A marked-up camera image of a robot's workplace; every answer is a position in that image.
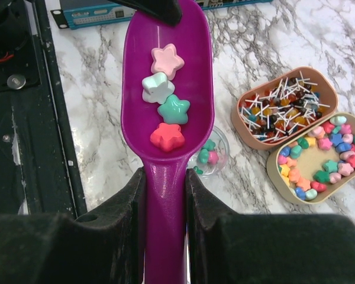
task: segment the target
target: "purple plastic scoop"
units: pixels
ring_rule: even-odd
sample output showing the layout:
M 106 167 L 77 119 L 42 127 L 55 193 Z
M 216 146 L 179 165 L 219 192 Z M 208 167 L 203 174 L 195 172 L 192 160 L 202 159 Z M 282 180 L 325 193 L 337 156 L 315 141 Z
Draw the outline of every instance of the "purple plastic scoop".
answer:
M 183 17 L 170 27 L 142 12 L 131 19 L 125 39 L 122 133 L 141 157 L 147 176 L 146 284 L 186 283 L 184 180 L 189 158 L 208 139 L 214 122 L 212 51 L 204 13 L 193 0 L 180 0 Z M 159 104 L 142 100 L 142 80 L 152 75 L 151 50 L 169 43 L 185 65 L 176 72 L 174 94 L 191 102 L 181 125 L 185 145 L 165 153 L 150 142 L 163 122 Z

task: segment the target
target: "scoop handle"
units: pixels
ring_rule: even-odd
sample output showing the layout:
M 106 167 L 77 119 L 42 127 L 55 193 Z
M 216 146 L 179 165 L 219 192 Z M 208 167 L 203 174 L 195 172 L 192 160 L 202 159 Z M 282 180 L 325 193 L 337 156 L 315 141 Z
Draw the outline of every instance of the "scoop handle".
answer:
M 143 162 L 147 180 L 145 284 L 186 284 L 187 162 Z

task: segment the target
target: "beige container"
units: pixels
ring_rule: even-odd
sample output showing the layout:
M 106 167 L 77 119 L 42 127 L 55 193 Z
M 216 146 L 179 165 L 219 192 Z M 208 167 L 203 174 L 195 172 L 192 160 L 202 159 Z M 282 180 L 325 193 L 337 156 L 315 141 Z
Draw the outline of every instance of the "beige container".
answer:
M 335 117 L 338 115 L 343 115 L 347 118 L 347 124 L 352 126 L 353 134 L 355 134 L 355 116 L 345 113 L 345 112 L 338 112 L 336 114 L 332 114 L 328 119 L 331 117 Z M 289 202 L 294 204 L 318 204 L 325 201 L 331 195 L 336 193 L 345 183 L 355 178 L 355 171 L 347 177 L 343 177 L 342 180 L 337 182 L 336 184 L 327 184 L 327 190 L 321 192 L 317 195 L 317 197 L 311 201 L 303 201 L 299 199 L 296 195 L 292 193 L 289 187 L 286 185 L 284 180 L 282 179 L 279 168 L 277 165 L 277 157 L 285 146 L 289 145 L 290 143 L 296 141 L 298 138 L 305 136 L 308 132 L 310 132 L 315 126 L 322 124 L 322 122 L 316 123 L 310 129 L 307 129 L 304 133 L 297 136 L 295 139 L 291 141 L 287 141 L 284 145 L 279 147 L 276 151 L 274 151 L 267 160 L 267 173 L 271 178 L 272 183 L 275 185 L 276 189 L 279 193 Z M 300 158 L 298 159 L 297 167 L 300 170 L 301 176 L 313 180 L 313 175 L 317 170 L 323 170 L 322 165 L 327 160 L 335 160 L 339 161 L 339 154 L 332 148 L 329 151 L 322 151 L 318 147 L 310 147 L 302 151 Z
M 242 138 L 242 140 L 249 145 L 251 148 L 257 149 L 257 150 L 268 150 L 270 148 L 273 148 L 278 145 L 284 144 L 287 140 L 292 139 L 294 136 L 297 136 L 298 134 L 302 133 L 303 131 L 307 130 L 309 127 L 312 127 L 314 124 L 310 124 L 303 129 L 300 129 L 299 131 L 293 133 L 289 137 L 286 137 L 285 139 L 282 139 L 276 143 L 264 143 L 258 139 L 256 139 L 251 132 L 249 132 L 249 129 L 243 122 L 239 111 L 238 111 L 238 106 L 241 101 L 244 101 L 245 99 L 251 98 L 255 93 L 264 93 L 266 90 L 273 89 L 277 87 L 281 79 L 285 79 L 286 77 L 296 77 L 300 78 L 300 71 L 302 72 L 302 76 L 304 78 L 310 78 L 311 82 L 317 83 L 318 86 L 316 86 L 316 92 L 319 92 L 321 94 L 320 96 L 320 101 L 322 104 L 329 105 L 330 107 L 327 108 L 326 112 L 320 118 L 319 120 L 314 121 L 314 123 L 318 123 L 320 121 L 326 120 L 336 109 L 338 106 L 338 97 L 337 93 L 335 92 L 334 88 L 330 85 L 330 83 L 326 80 L 326 78 L 317 70 L 311 68 L 311 67 L 299 67 L 296 68 L 288 73 L 285 73 L 284 75 L 276 78 L 275 80 L 272 80 L 268 83 L 265 83 L 257 88 L 254 88 L 246 93 L 244 93 L 240 99 L 237 102 L 237 105 L 233 108 L 233 111 L 231 112 L 231 121 L 233 122 L 233 126 L 235 127 L 235 130 L 237 130 L 239 136 Z

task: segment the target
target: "red wire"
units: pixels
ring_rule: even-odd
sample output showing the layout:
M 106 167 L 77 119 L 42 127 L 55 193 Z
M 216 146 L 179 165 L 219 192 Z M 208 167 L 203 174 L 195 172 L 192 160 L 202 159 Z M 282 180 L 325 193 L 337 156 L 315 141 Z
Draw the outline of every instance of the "red wire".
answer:
M 6 53 L 6 55 L 0 59 L 0 63 L 7 62 L 9 59 L 13 58 L 14 54 L 9 55 L 9 52 Z

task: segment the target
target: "marble countertop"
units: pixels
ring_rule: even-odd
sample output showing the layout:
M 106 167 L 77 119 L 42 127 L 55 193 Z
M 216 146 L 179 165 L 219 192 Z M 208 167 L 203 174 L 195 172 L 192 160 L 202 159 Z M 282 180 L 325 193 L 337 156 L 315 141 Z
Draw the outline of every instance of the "marble countertop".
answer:
M 58 8 L 46 0 L 48 9 Z M 355 0 L 274 0 L 205 12 L 213 39 L 215 125 L 230 144 L 226 168 L 204 179 L 239 213 L 336 213 L 355 222 L 355 179 L 320 205 L 286 202 L 266 173 L 267 151 L 246 146 L 230 112 L 245 91 L 312 66 L 355 115 Z M 88 209 L 120 190 L 142 166 L 120 126 L 121 71 L 128 23 L 59 30 L 50 23 Z

